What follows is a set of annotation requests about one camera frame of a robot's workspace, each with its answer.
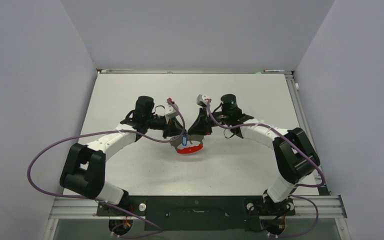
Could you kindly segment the metal key holder red handle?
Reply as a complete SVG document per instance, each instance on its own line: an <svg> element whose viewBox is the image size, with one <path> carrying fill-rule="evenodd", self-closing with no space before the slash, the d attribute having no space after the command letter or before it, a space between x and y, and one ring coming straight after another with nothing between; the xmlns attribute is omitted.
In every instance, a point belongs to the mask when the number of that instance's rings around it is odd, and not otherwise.
<svg viewBox="0 0 384 240"><path fill-rule="evenodd" d="M188 136L188 145L182 146L182 137ZM203 147L204 136L203 135L189 135L184 134L179 137L173 137L170 140L170 145L174 147L177 154L180 155L188 155L188 154L194 154L198 151L200 151Z"/></svg>

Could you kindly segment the blue key tag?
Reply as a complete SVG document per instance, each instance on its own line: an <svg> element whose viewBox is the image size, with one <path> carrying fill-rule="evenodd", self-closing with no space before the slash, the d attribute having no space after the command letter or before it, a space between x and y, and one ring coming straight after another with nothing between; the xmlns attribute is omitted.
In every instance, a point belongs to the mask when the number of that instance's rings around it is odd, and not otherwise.
<svg viewBox="0 0 384 240"><path fill-rule="evenodd" d="M188 146L188 142L189 142L189 140L188 140L188 136L187 136L187 135L184 135L184 136L182 137L182 139L181 139L181 145L182 145L183 147L187 147L187 146Z"/></svg>

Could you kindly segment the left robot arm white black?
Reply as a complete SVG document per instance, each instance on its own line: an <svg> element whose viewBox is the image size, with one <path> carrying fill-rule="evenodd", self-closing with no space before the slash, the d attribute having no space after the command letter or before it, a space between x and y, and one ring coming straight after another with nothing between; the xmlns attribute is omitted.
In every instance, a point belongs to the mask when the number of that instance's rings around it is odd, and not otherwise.
<svg viewBox="0 0 384 240"><path fill-rule="evenodd" d="M180 111L175 102L168 98L164 115L156 114L154 99L139 96L135 108L117 125L111 133L105 134L87 144L73 144L67 154L59 179L60 185L91 200L109 203L116 215L123 215L129 208L127 190L106 181L106 163L124 147L146 138L148 130L162 131L161 143L181 138L185 133L184 121L178 122Z"/></svg>

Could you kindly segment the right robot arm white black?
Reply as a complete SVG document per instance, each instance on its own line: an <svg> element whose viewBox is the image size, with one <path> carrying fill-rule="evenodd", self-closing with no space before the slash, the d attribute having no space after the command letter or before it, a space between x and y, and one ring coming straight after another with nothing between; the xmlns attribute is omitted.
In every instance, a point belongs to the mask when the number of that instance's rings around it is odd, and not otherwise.
<svg viewBox="0 0 384 240"><path fill-rule="evenodd" d="M243 113L237 105L234 94L225 94L220 105L210 109L212 100L206 95L198 95L200 106L198 117L187 131L191 138L210 135L213 128L220 127L241 139L255 141L274 151L279 172L275 182L263 192L263 209L269 214L277 213L297 187L302 187L304 178L313 171L320 172L320 159L306 132L278 128Z"/></svg>

